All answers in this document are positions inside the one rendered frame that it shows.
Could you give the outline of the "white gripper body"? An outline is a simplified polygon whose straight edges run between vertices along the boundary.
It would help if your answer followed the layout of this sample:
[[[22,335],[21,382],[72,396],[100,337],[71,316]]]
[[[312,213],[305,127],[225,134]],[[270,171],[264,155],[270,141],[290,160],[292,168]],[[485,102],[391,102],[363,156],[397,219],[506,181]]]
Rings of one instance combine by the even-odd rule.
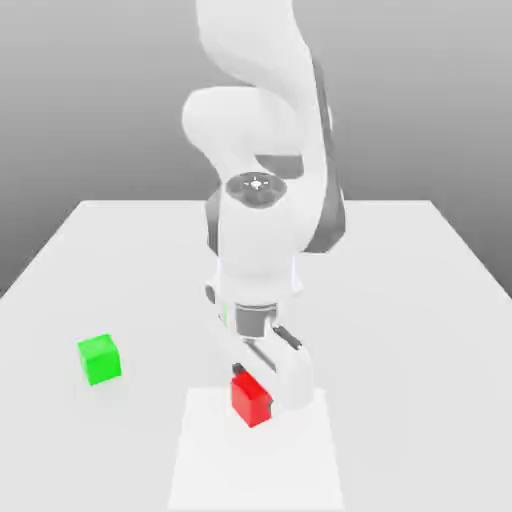
[[[264,335],[241,335],[226,327],[219,316],[211,322],[211,333],[230,366],[239,364],[271,396],[283,411],[307,407],[314,398],[314,370],[307,348],[282,325],[265,320]]]

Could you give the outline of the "small red cube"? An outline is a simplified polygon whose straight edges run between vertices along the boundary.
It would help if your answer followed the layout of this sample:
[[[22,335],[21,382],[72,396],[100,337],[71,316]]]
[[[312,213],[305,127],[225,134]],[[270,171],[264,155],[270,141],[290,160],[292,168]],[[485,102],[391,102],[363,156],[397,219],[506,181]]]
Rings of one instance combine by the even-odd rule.
[[[271,418],[267,410],[270,398],[271,395],[246,371],[231,380],[232,407],[250,428]]]

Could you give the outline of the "small green cube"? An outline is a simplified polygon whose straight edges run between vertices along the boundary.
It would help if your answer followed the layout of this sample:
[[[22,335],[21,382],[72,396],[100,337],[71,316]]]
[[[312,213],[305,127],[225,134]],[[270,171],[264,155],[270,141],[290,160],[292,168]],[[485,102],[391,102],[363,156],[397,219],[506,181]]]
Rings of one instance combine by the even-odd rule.
[[[110,334],[80,341],[77,347],[90,386],[122,375],[119,351]]]

